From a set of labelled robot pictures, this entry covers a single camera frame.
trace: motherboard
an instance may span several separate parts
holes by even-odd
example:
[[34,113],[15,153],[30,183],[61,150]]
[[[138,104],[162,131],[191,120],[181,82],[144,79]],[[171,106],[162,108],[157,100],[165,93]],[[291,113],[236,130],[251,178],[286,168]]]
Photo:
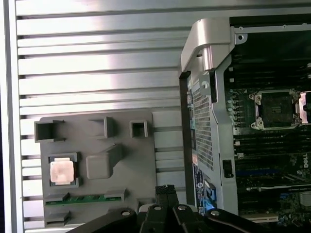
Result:
[[311,225],[311,68],[230,66],[239,214],[279,227]]

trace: metal frame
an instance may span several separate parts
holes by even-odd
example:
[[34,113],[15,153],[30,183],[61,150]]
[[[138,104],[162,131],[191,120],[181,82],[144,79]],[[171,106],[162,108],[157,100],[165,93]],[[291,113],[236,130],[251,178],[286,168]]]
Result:
[[310,24],[301,24],[301,25],[283,25],[283,26],[266,26],[266,27],[251,27],[243,28],[238,27],[234,28],[235,34],[241,33],[278,33],[278,32],[292,32],[292,31],[310,31]]
[[[191,79],[196,80],[192,84],[192,91],[200,89],[201,95],[210,96],[210,85],[208,70],[204,70],[204,66],[199,57],[193,62],[193,66],[190,68],[194,71],[191,74]],[[212,161],[213,169],[207,167],[203,161],[198,161],[198,167],[210,178],[211,183],[217,189],[217,208],[225,209],[234,214],[238,214],[238,197],[235,177],[226,178],[223,161],[230,160],[232,163],[233,174],[235,174],[234,165],[234,148],[233,143],[229,144],[229,141],[233,142],[233,131],[231,119],[226,113],[225,94],[224,94],[224,71],[231,64],[231,56],[227,56],[221,64],[215,70],[216,81],[216,96],[217,102],[212,103],[209,100],[210,116],[210,132],[211,132],[211,147],[212,147]]]
[[195,22],[181,53],[182,72],[189,70],[200,51],[203,53],[203,70],[218,67],[234,48],[231,37],[228,17],[204,18]]
[[1,3],[1,124],[5,232],[23,232],[15,1]]
[[181,120],[183,125],[183,145],[184,145],[184,166],[185,166],[185,183],[186,183],[186,198],[187,204],[195,205],[194,197],[194,180],[192,171],[192,152],[191,152],[191,135],[190,130],[190,115],[187,104],[187,90],[190,72],[181,73],[179,76],[179,89],[180,89],[180,105],[181,105]]

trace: cpu socket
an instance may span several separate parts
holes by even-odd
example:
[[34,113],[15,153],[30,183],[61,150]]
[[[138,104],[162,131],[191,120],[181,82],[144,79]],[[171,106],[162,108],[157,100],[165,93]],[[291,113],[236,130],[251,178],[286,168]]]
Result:
[[299,92],[295,90],[259,91],[248,96],[255,104],[256,130],[292,129],[300,125]]

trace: screw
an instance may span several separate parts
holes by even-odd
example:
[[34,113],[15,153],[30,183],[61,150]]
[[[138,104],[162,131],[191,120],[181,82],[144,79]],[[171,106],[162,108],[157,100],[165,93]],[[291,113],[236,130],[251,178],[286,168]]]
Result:
[[213,210],[212,212],[210,212],[211,215],[213,216],[219,216],[220,213],[217,210]]
[[128,211],[124,211],[124,212],[122,212],[122,215],[123,216],[129,216],[131,213],[130,212],[128,212]]
[[186,209],[186,207],[184,206],[184,205],[180,205],[180,206],[178,206],[178,208],[177,208],[178,210],[185,210]]

